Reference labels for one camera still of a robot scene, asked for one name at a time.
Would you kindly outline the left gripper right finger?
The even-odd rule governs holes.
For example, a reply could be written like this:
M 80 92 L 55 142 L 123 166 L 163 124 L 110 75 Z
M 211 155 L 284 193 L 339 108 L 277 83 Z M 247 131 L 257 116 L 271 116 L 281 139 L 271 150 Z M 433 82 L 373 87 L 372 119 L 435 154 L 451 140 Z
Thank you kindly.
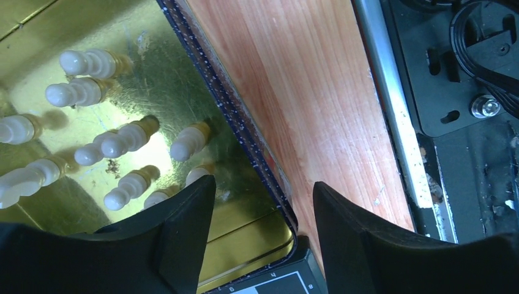
M 313 207 L 329 293 L 517 293 L 518 234 L 467 244 L 401 228 L 320 181 Z

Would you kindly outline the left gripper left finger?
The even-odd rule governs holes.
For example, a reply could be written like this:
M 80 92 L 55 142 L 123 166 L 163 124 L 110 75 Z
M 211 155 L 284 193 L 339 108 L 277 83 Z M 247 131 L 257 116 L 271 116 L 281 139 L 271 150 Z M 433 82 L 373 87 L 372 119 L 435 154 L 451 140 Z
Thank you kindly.
M 94 233 L 1 224 L 2 293 L 195 293 L 215 203 L 206 175 Z

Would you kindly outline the gold metal tin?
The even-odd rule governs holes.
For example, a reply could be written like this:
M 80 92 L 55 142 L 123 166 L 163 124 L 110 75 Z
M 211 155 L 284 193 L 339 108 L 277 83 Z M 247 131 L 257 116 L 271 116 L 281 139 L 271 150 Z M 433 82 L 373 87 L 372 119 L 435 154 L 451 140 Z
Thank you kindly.
M 111 80 L 104 100 L 58 108 L 45 90 L 71 77 L 59 65 L 66 50 L 97 48 L 128 57 L 132 68 Z M 155 1 L 2 1 L 1 116 L 30 114 L 39 138 L 1 145 L 1 173 L 50 154 L 68 159 L 108 131 L 147 115 L 160 128 L 140 150 L 71 171 L 33 196 L 1 210 L 2 222 L 59 235 L 93 232 L 143 209 L 145 197 L 118 211 L 105 195 L 132 170 L 153 165 L 149 192 L 183 188 L 195 167 L 208 165 L 216 199 L 199 290 L 225 284 L 286 257 L 294 235 L 204 80 Z

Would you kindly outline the black white chessboard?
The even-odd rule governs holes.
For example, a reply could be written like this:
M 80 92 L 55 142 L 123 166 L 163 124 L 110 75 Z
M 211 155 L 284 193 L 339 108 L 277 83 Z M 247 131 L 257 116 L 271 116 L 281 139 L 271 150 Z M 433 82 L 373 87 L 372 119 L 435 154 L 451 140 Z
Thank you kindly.
M 327 293 L 313 252 L 298 248 L 284 264 L 265 273 L 211 290 L 210 293 Z

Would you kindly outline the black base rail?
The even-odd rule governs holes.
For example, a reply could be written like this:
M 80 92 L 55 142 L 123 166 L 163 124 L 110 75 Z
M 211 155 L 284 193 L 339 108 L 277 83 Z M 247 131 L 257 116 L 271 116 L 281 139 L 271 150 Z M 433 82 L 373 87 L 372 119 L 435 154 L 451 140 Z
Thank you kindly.
M 518 2 L 354 1 L 411 217 L 469 243 L 518 231 Z

